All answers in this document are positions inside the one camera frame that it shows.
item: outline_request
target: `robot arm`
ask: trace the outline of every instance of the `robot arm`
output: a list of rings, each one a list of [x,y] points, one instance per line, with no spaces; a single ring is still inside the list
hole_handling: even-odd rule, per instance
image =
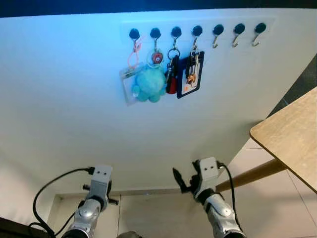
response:
[[[79,205],[74,215],[74,222],[62,238],[92,238],[99,214],[109,203],[118,204],[118,201],[108,198],[111,190],[111,171],[111,166],[95,167],[90,186],[83,186],[83,189],[88,190],[89,193],[85,201]]]
[[[206,158],[193,162],[197,175],[192,176],[190,187],[187,187],[178,170],[173,168],[175,180],[181,192],[192,192],[194,199],[204,206],[209,222],[213,228],[214,238],[246,238],[237,223],[233,208],[227,204],[215,185],[220,169],[215,158]]]

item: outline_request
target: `floor tile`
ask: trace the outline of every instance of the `floor tile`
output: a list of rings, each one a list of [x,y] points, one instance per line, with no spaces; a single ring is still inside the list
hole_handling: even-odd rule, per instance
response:
[[[191,194],[122,196],[119,233],[145,238],[210,238],[212,228]]]
[[[265,150],[241,150],[229,169],[233,176],[272,159]],[[221,174],[219,181],[227,179]],[[252,238],[316,236],[316,227],[287,171],[235,188],[241,226]],[[231,192],[222,193],[231,203]]]
[[[292,172],[288,171],[288,174],[300,193],[300,196],[312,216],[315,225],[317,226],[317,194],[307,187],[307,185],[297,178]]]
[[[249,139],[242,149],[262,149],[262,147],[256,143],[253,139]]]
[[[65,198],[61,201],[56,216],[56,221],[53,230],[57,232],[68,219],[68,217],[76,210],[82,197]],[[97,228],[95,230],[94,238],[116,238],[118,234],[119,221],[119,205],[109,205],[98,218]]]

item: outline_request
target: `white wall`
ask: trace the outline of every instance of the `white wall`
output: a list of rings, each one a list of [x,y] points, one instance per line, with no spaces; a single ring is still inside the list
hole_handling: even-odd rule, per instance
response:
[[[269,34],[251,46],[253,28],[273,19]],[[231,47],[240,21],[246,33]],[[206,52],[199,91],[176,99],[127,107],[119,71],[132,50],[125,22],[147,35],[144,61],[153,48],[149,26],[162,32],[166,54],[176,23],[182,57],[203,26],[198,46]],[[225,22],[219,46],[212,29]],[[315,9],[211,9],[79,14],[0,19],[0,149],[39,181],[96,164],[114,167],[115,190],[176,187],[171,168],[188,179],[191,161],[215,156],[229,163],[316,54]],[[80,192],[87,173],[56,185]]]
[[[44,185],[17,164],[0,155],[0,217],[28,225],[36,221],[32,212],[35,194]],[[37,209],[44,221],[48,219],[54,193],[48,189],[40,195]]]

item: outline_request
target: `wooden table leg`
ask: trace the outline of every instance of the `wooden table leg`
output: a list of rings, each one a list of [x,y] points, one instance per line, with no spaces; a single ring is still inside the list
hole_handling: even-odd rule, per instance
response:
[[[251,170],[248,170],[236,177],[234,177],[233,185],[234,187],[239,187],[247,183],[265,178],[267,176],[273,175],[280,171],[287,169],[286,166],[278,159],[270,160],[262,165],[259,165]],[[216,186],[217,192],[222,192],[230,189],[230,181],[227,180]]]

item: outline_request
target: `blue plush toy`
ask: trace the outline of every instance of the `blue plush toy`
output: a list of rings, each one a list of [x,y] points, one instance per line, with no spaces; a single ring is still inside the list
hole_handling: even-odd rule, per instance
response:
[[[152,103],[159,101],[161,95],[165,94],[166,78],[160,65],[149,67],[148,65],[135,77],[135,85],[132,94],[138,101],[149,100]]]

